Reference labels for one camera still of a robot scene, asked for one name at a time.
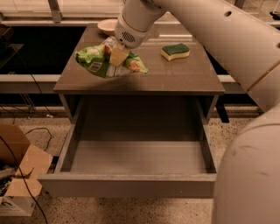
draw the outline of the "countertop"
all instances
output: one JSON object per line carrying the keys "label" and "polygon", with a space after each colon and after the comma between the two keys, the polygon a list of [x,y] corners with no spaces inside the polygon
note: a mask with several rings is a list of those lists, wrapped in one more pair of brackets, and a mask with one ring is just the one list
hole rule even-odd
{"label": "countertop", "polygon": [[[132,52],[148,73],[103,79],[79,65],[75,51],[99,45],[107,36],[89,24],[59,78],[54,92],[64,95],[222,95],[221,85],[203,46],[181,24],[154,24],[146,40]],[[184,43],[190,56],[167,61],[161,47]]]}

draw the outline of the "terrazzo floor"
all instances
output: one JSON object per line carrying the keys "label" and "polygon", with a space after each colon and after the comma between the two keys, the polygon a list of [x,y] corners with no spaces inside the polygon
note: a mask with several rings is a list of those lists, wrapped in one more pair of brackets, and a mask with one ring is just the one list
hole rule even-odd
{"label": "terrazzo floor", "polygon": [[[70,128],[70,122],[63,115],[54,118],[29,117],[16,115],[0,108],[0,124],[16,124],[26,133],[38,127],[48,128],[52,140],[46,149],[53,156],[60,154],[61,147]],[[231,115],[230,123],[222,123],[220,118],[212,118],[209,122],[212,143],[215,145],[217,159],[220,160],[227,145],[233,137],[254,119],[242,111],[239,115]],[[49,139],[45,130],[37,130],[28,134],[30,141],[44,149]],[[46,190],[42,190],[38,203],[44,210],[49,224],[57,223],[192,223],[210,224],[212,217],[212,199],[104,199],[104,198],[53,198]],[[35,207],[32,217],[0,217],[0,223],[45,223],[42,213]]]}

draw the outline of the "green sponge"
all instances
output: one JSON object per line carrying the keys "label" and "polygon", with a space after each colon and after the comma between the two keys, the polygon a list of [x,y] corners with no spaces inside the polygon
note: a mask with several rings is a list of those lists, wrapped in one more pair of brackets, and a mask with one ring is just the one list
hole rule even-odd
{"label": "green sponge", "polygon": [[184,44],[166,45],[161,49],[161,55],[167,60],[183,59],[190,55],[190,49]]}

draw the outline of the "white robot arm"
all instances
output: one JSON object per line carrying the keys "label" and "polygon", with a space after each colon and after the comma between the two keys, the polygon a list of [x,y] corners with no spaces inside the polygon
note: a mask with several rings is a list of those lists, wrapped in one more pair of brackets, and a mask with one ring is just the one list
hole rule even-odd
{"label": "white robot arm", "polygon": [[267,111],[227,148],[213,223],[280,223],[280,31],[223,0],[127,0],[117,40],[128,48],[141,45],[166,11]]}

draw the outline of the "cardboard box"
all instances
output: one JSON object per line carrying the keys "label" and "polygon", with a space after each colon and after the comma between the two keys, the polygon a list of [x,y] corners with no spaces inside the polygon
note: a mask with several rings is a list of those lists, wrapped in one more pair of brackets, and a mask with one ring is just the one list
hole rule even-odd
{"label": "cardboard box", "polygon": [[[0,125],[0,136],[19,159],[18,162],[23,174],[31,174],[25,181],[31,194],[37,199],[42,189],[37,177],[40,173],[47,173],[53,157],[37,146],[30,144],[25,134],[16,125]],[[0,161],[6,159],[7,163],[14,163],[8,153],[2,153],[3,150],[7,149],[3,141],[0,140],[0,142]],[[20,178],[19,170],[17,170],[16,177],[19,178],[14,178],[6,194],[0,197],[0,216],[32,216],[36,203],[28,193],[24,180]]]}

